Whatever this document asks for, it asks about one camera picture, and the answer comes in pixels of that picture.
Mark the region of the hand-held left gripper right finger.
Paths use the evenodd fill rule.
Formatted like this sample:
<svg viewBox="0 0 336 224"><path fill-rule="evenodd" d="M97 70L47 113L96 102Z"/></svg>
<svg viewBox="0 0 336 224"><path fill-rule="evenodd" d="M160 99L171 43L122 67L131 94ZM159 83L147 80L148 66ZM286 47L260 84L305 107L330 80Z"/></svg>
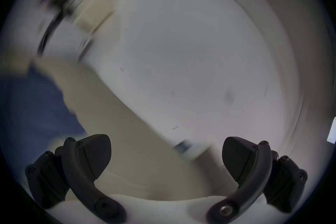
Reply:
<svg viewBox="0 0 336 224"><path fill-rule="evenodd" d="M238 189L213 205L207 222L233 222L262 194L266 204L282 213L292 213L308 179L292 159L279 157L267 141L258 144L239 137L228 137L222 148L224 166L238 183Z"/></svg>

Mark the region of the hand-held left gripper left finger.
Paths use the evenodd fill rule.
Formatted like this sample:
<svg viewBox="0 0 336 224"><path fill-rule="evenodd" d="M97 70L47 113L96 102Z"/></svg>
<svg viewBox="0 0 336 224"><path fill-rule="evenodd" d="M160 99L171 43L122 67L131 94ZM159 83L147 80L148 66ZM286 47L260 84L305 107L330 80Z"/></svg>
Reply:
<svg viewBox="0 0 336 224"><path fill-rule="evenodd" d="M45 151L25 169L34 201L50 209L65 201L72 190L78 200L103 221L126 221L127 212L117 201L98 190L94 182L111 160L111 141L95 134L79 141L69 137L55 153Z"/></svg>

